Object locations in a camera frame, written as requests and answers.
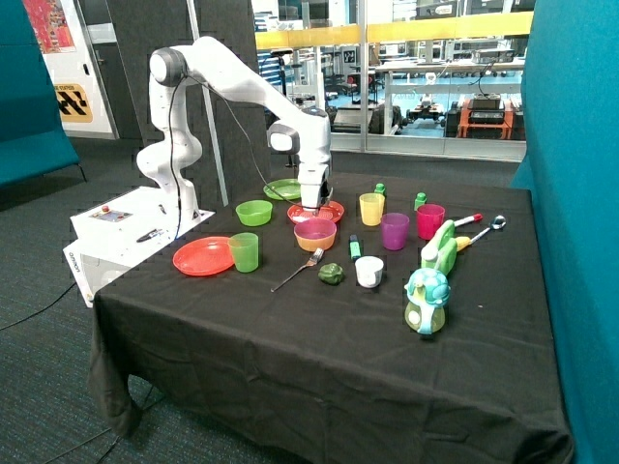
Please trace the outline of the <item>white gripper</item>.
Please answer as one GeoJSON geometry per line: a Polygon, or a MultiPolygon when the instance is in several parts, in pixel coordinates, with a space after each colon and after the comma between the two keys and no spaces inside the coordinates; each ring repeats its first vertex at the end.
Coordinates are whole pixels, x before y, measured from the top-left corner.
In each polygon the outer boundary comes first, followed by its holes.
{"type": "Polygon", "coordinates": [[[333,188],[329,184],[329,176],[328,166],[299,167],[301,206],[304,210],[313,210],[314,216],[318,216],[319,209],[331,200],[333,188]]]}

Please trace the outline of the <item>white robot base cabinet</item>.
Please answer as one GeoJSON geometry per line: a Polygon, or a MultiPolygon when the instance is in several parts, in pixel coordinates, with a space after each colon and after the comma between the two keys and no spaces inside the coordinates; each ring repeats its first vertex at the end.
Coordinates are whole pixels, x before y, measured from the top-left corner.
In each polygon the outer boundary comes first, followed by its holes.
{"type": "Polygon", "coordinates": [[[85,304],[214,214],[195,206],[186,213],[178,218],[176,201],[161,189],[139,187],[71,217],[76,240],[63,252],[85,304]]]}

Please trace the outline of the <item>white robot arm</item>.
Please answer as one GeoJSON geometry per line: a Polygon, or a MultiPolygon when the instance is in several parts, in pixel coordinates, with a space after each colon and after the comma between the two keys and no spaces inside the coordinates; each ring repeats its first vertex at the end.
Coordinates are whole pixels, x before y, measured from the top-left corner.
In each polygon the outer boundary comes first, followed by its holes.
{"type": "Polygon", "coordinates": [[[274,113],[277,120],[267,131],[268,144],[279,154],[298,156],[302,208],[317,213],[329,203],[331,129],[324,110],[296,106],[212,37],[160,48],[152,53],[149,67],[151,122],[163,139],[138,153],[137,166],[156,182],[165,211],[181,224],[199,215],[193,183],[181,173],[202,156],[202,145],[187,121],[186,90],[196,84],[229,102],[254,103],[274,113]]]}

